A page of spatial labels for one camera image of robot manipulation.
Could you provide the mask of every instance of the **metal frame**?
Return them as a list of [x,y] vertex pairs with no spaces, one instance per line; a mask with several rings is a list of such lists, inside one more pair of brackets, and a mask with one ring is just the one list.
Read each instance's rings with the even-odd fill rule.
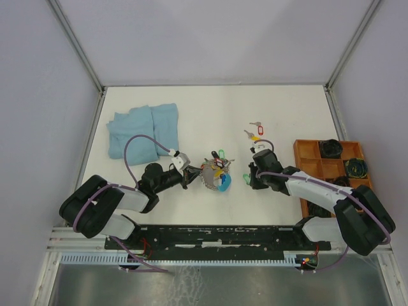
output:
[[[84,156],[82,159],[81,167],[78,171],[78,177],[75,182],[75,187],[79,187],[82,182],[82,177],[84,175],[85,167],[89,157],[89,152],[91,150],[92,141],[96,132],[96,126],[98,125],[99,116],[103,107],[105,100],[106,91],[104,85],[100,82],[97,74],[90,61],[88,60],[83,48],[81,47],[79,41],[77,40],[65,14],[62,11],[61,5],[58,0],[46,0],[50,6],[50,9],[54,13],[57,21],[60,23],[62,30],[64,31],[68,41],[71,43],[78,58],[84,65],[89,76],[91,77],[94,85],[99,91],[98,105],[94,114],[94,119],[92,122],[91,129],[89,131],[89,137],[84,150]],[[345,68],[348,60],[352,56],[354,50],[356,49],[358,42],[363,37],[365,31],[369,27],[374,15],[377,13],[378,9],[382,5],[383,0],[373,0],[369,6],[366,14],[364,15],[362,21],[360,22],[356,32],[353,34],[350,42],[345,48],[340,60],[338,61],[333,73],[330,75],[326,85],[318,84],[324,86],[324,92],[328,100],[328,106],[330,108],[331,116],[335,125],[335,129],[339,140],[348,140],[347,132],[342,121],[342,117],[333,94],[333,86],[339,79],[343,69]],[[225,85],[244,85],[242,82],[225,84]],[[332,244],[331,251],[321,251],[322,254],[340,254],[344,249],[342,244]],[[79,233],[74,233],[71,228],[54,228],[48,241],[47,253],[43,266],[41,268],[41,273],[38,279],[38,283],[35,288],[34,296],[31,305],[48,305],[52,287],[55,282],[57,275],[57,270],[59,263],[61,262],[61,256],[64,252],[80,252],[80,253],[123,253],[124,251],[117,250],[105,250],[105,236],[97,235],[92,239],[87,239]],[[140,254],[142,250],[133,250],[136,254]],[[284,251],[284,254],[312,254],[310,251]],[[393,305],[408,305],[408,294],[404,286],[401,274],[398,270],[395,257],[392,253],[391,247],[387,245],[382,245],[373,251],[377,254],[382,274],[384,275],[384,280],[386,287],[391,297]]]

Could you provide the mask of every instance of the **green object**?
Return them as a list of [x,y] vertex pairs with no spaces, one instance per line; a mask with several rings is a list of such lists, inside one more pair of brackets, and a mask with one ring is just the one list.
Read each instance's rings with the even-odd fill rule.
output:
[[249,185],[249,183],[251,182],[251,177],[249,176],[249,174],[245,173],[244,175],[242,175],[242,177],[244,178],[247,185]]
[[220,150],[220,151],[218,151],[218,156],[219,156],[219,158],[221,158],[221,159],[225,159],[225,152],[224,152],[224,150]]

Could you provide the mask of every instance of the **wall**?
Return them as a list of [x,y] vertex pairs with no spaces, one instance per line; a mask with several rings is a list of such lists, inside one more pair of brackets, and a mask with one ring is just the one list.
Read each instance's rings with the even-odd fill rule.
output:
[[371,0],[60,0],[104,85],[327,81]]
[[408,1],[384,1],[335,96],[350,139],[363,144],[375,190],[397,224],[392,247],[408,284]]
[[44,0],[0,9],[0,300],[28,305],[97,92]]

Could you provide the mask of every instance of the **key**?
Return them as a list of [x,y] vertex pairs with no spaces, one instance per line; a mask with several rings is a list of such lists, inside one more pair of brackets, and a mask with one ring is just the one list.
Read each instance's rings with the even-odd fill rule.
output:
[[258,127],[258,135],[262,136],[263,135],[263,126],[262,124],[257,121],[257,122],[250,122],[249,124],[254,124],[255,126]]
[[251,139],[252,141],[256,141],[260,139],[259,137],[256,137],[254,133],[250,133],[246,129],[244,130],[244,132],[247,133],[248,138]]

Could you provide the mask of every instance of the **blue object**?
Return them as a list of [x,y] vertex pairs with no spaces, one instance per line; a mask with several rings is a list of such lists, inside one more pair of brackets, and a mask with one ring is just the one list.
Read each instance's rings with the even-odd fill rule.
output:
[[[150,108],[152,110],[154,139],[164,145],[167,149],[179,149],[179,136],[177,134],[177,121],[179,111],[176,104],[163,104]],[[168,156],[158,145],[156,146],[159,155]]]
[[226,173],[224,174],[224,177],[225,179],[223,177],[221,178],[221,180],[224,179],[224,182],[220,186],[218,186],[218,190],[220,190],[220,192],[222,193],[228,189],[232,182],[231,175]]
[[[109,130],[108,155],[112,159],[123,158],[128,140],[136,134],[154,138],[154,124],[150,107],[132,108],[128,114],[115,113],[115,118],[107,125]],[[146,138],[136,138],[127,147],[127,161],[130,166],[157,161],[156,145]]]

